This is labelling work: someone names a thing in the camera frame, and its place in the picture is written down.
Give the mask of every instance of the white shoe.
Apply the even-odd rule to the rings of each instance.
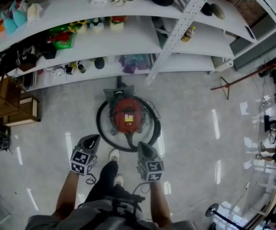
[[[262,157],[261,154],[256,154],[256,155],[255,155],[255,158],[256,158],[257,160],[262,160],[263,157]]]
[[[124,177],[122,175],[119,174],[115,177],[115,185],[116,184],[119,184],[121,187],[124,186]]]
[[[264,152],[266,150],[266,147],[263,145],[262,142],[260,143],[259,148],[260,148],[261,152]]]
[[[120,150],[113,149],[109,154],[109,162],[110,161],[119,162],[119,159],[120,159]]]

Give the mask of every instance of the light blue object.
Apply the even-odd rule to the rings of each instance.
[[[13,19],[6,17],[6,15],[4,14],[4,12],[1,13],[2,15],[2,19],[3,19],[3,26],[7,32],[7,34],[12,34],[14,33],[15,30],[17,30],[17,25],[15,24],[15,22],[13,21]]]
[[[27,22],[27,17],[22,11],[15,9],[15,4],[16,1],[13,1],[12,5],[10,6],[10,11],[12,12],[12,17],[15,24],[20,27]]]

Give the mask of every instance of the forearm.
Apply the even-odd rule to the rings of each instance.
[[[72,210],[74,210],[79,176],[79,174],[72,171],[68,174],[66,181],[60,191],[56,210],[53,214],[56,217],[64,219],[69,216]]]
[[[171,226],[170,210],[160,182],[150,183],[151,215],[159,227],[169,229]]]

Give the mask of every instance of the gray shirt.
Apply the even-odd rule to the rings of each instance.
[[[118,212],[123,215],[124,210],[133,212],[133,206],[127,203],[121,203],[118,207]],[[94,217],[100,213],[99,209],[105,211],[112,211],[112,201],[110,200],[97,200],[82,204],[78,209],[72,211],[72,213],[64,220],[59,220],[54,216],[41,216],[36,215],[28,219],[25,230],[79,230],[90,222]],[[143,215],[140,210],[136,212],[137,222],[150,230],[160,230],[157,224],[153,222],[146,222],[143,220]],[[132,228],[125,224],[123,217],[108,217],[105,221],[100,223],[96,230],[132,230]],[[172,224],[172,230],[196,230],[192,222],[180,221]]]

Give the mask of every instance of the person's left arm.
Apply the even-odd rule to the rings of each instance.
[[[70,171],[60,191],[53,216],[59,220],[67,218],[75,208],[76,191],[80,175]]]

